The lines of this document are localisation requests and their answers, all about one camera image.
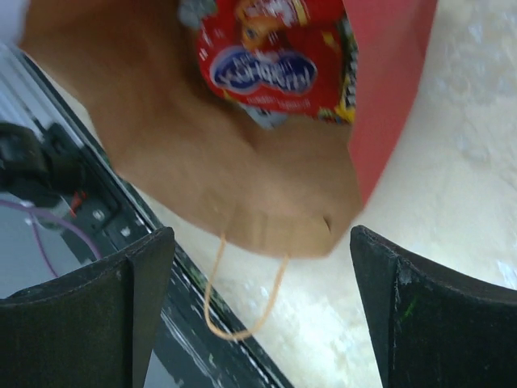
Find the brown m&m's pack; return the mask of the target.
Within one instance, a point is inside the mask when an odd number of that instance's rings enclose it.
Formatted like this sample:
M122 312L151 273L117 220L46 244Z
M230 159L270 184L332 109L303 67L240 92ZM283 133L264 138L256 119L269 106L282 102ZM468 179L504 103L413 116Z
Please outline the brown m&m's pack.
M355 121L356 73L359 50L351 23L346 15L337 23L343 51L342 88L339 102L334 108L321 108L320 120L339 124L353 124Z

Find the red candy bag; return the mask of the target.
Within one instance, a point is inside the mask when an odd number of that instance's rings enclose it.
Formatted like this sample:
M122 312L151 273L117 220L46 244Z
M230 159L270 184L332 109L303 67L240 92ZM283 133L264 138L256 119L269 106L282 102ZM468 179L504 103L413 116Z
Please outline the red candy bag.
M342 88L342 1L218 1L201 21L200 72L223 99L317 117Z

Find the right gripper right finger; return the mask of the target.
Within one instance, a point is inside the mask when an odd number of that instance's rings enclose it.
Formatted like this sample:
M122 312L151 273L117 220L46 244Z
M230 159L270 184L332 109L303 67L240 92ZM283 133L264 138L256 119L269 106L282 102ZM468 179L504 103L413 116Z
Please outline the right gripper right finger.
M516 292L366 228L351 258L384 387L514 387Z

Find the red brown paper bag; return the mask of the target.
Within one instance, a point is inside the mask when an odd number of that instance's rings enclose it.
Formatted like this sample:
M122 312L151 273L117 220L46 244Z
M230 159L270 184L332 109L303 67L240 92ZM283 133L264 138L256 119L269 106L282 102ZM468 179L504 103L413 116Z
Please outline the red brown paper bag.
M31 1L21 49L78 98L113 169L223 243L328 255L363 208L412 108L433 1L342 1L359 55L355 121L263 129L200 72L181 1Z

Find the silver white snack wrapper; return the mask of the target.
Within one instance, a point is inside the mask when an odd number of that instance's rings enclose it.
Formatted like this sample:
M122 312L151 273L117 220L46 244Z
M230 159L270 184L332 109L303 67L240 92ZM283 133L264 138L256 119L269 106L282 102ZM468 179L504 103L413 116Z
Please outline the silver white snack wrapper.
M197 32L201 28L202 19L215 12L216 2L214 0L182 0L179 4L177 16L184 26ZM263 129L273 129L288 118L287 114L251 107L243 103L238 103L238 106Z

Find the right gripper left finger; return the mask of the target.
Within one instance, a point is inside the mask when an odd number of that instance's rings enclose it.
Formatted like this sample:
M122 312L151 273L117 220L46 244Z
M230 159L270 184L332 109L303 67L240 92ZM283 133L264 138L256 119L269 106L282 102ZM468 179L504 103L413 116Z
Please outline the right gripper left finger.
M1 301L3 387L142 387L174 259L162 227Z

